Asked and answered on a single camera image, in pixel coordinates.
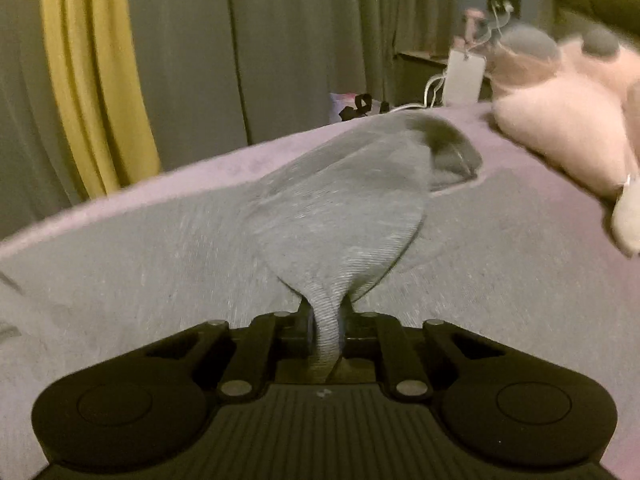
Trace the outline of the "grey knit pants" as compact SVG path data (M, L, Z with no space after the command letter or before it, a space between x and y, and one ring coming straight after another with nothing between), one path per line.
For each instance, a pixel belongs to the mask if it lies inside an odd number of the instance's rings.
M370 119L258 180L1 257L2 477L46 463L30 411L55 379L302 297L330 360L349 296L360 311L410 326L441 318L597 379L620 418L605 465L637 478L639 263L605 255L513 172L481 179L482 167L445 119Z

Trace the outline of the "pink plush bed blanket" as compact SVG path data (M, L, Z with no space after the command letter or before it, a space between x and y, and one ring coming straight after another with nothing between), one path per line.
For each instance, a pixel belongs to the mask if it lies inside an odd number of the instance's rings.
M605 255L618 253L605 233L605 206L567 177L548 168L541 159L500 136L488 103L431 108L427 114L451 122L474 144L483 159L481 179L499 170L513 172L553 207L574 232L594 240ZM356 119L294 133L169 171L125 191L67 209L17 232L2 240L1 257L9 258L44 240L128 210L258 180L350 128L369 122L369 118Z

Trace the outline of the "black patterned pouch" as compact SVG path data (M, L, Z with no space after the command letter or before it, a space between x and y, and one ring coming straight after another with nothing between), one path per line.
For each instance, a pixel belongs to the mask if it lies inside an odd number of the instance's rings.
M373 99L369 93L331 93L329 123L385 114L390 111L390 103Z

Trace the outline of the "dark bedside table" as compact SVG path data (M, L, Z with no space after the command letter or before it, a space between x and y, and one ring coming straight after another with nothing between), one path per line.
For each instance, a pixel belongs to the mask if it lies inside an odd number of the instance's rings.
M429 58L423 52L400 52L395 56L395 93L392 109L412 110L442 104L446 58ZM478 102L491 100L491 85L485 72Z

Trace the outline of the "white charger box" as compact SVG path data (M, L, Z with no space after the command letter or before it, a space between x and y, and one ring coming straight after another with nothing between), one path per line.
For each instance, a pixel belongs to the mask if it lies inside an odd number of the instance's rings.
M483 55L452 49L442 88L442 104L458 106L477 103L485 68L486 58Z

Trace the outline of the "white plush toy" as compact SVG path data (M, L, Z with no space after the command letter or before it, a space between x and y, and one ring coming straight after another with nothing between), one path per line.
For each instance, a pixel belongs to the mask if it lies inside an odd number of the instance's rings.
M612 212L611 230L617 246L626 255L640 252L640 183L630 179L622 189Z

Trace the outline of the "grey curtain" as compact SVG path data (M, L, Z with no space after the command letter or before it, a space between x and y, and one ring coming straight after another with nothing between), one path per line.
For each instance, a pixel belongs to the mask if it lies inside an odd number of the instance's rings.
M454 10L454 0L128 2L160 174L319 127L331 93L390 100L394 55L445 50ZM1 0L1 232L86 200L40 0Z

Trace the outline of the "pink plush toy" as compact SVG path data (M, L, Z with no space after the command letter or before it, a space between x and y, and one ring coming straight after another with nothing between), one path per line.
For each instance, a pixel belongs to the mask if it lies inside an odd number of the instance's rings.
M516 25L491 52L492 110L501 132L601 198L639 170L625 117L639 52L605 27L555 41Z

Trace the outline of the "yellow curtain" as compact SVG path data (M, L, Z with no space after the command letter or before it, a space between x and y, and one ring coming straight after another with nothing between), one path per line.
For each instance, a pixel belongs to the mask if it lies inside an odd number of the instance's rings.
M157 176L128 0L40 0L40 11L55 102L88 195Z

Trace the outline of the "wall power socket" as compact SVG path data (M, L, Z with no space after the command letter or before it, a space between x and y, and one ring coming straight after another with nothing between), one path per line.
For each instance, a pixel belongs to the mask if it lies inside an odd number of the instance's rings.
M486 0L487 10L491 15L497 14L499 18L509 15L510 18L521 18L521 0Z

